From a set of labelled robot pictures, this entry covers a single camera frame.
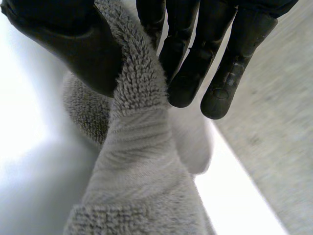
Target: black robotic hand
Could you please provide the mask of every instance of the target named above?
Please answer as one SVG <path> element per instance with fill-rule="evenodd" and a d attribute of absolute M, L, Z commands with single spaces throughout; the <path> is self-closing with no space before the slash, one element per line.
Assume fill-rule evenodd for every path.
<path fill-rule="evenodd" d="M 159 60 L 165 70 L 169 102 L 186 107 L 194 99 L 223 37 L 234 19 L 220 66 L 202 102 L 202 113 L 224 117 L 256 48 L 297 0 L 136 0 L 138 16 L 157 48 L 165 9 L 169 31 Z M 195 41 L 182 64 L 199 11 Z"/>

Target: white surface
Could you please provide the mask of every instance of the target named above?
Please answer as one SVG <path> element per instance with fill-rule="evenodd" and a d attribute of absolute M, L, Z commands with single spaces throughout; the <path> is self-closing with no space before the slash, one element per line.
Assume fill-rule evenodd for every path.
<path fill-rule="evenodd" d="M 60 234 L 97 157 L 70 125 L 58 61 L 0 16 L 0 234 Z M 209 171 L 196 179 L 218 235 L 286 235 L 211 122 Z"/>
<path fill-rule="evenodd" d="M 196 185 L 217 234 L 287 235 L 216 126 L 208 119 L 206 126 L 213 156 Z"/>

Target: gray towel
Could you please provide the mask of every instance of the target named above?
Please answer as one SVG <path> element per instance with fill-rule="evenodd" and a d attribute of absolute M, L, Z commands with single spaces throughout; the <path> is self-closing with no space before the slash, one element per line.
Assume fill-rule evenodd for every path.
<path fill-rule="evenodd" d="M 96 4 L 123 46 L 124 65 L 114 99 L 97 107 L 110 110 L 109 120 L 94 119 L 88 109 L 81 114 L 89 120 L 84 128 L 92 128 L 92 122 L 109 128 L 106 136 L 97 128 L 87 133 L 105 141 L 64 234 L 213 234 L 192 175 L 176 151 L 165 79 L 149 40 L 122 3 Z"/>

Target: robotic hand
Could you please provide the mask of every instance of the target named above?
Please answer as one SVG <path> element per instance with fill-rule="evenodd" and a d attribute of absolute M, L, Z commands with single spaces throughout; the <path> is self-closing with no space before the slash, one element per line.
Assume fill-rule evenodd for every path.
<path fill-rule="evenodd" d="M 277 18 L 297 1 L 136 0 L 139 19 L 155 48 L 168 12 L 168 37 L 159 60 L 167 77 L 169 102 L 180 108 L 192 102 L 234 19 L 224 56 L 201 102 L 208 118 L 224 117 L 256 48 L 275 28 Z M 122 53 L 94 0 L 58 4 L 54 0 L 3 0 L 1 9 L 12 25 L 56 54 L 87 86 L 113 96 Z M 198 11 L 196 38 L 182 64 Z"/>
<path fill-rule="evenodd" d="M 159 60 L 167 76 L 169 102 L 179 108 L 192 102 L 234 19 L 224 56 L 201 102 L 201 111 L 206 117 L 224 117 L 256 48 L 275 28 L 277 18 L 296 2 L 136 0 L 141 24 L 152 37 L 154 47 L 160 40 L 165 9 L 168 12 L 169 31 Z M 198 11 L 196 38 L 182 64 Z"/>

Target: gray carpet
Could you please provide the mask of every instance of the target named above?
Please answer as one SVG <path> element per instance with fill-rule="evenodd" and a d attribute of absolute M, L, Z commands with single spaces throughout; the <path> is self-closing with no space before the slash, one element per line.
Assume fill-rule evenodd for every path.
<path fill-rule="evenodd" d="M 312 235 L 312 0 L 300 0 L 280 19 L 216 123 L 290 234 Z"/>

